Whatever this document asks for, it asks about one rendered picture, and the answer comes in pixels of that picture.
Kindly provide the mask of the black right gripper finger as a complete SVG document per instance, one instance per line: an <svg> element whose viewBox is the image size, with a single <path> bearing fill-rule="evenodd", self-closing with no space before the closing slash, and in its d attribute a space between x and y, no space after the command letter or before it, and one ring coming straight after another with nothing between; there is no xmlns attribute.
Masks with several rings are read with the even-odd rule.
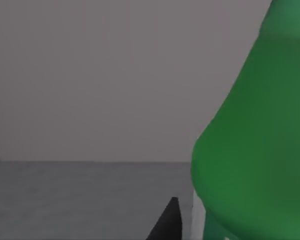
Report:
<svg viewBox="0 0 300 240"><path fill-rule="evenodd" d="M183 222L179 199L172 197L145 240L182 240Z"/></svg>

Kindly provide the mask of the green bottle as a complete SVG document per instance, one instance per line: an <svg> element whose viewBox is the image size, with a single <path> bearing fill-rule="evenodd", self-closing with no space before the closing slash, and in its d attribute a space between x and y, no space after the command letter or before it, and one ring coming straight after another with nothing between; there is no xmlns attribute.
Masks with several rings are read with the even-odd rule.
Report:
<svg viewBox="0 0 300 240"><path fill-rule="evenodd" d="M271 0L191 178L202 240L300 240L300 0Z"/></svg>

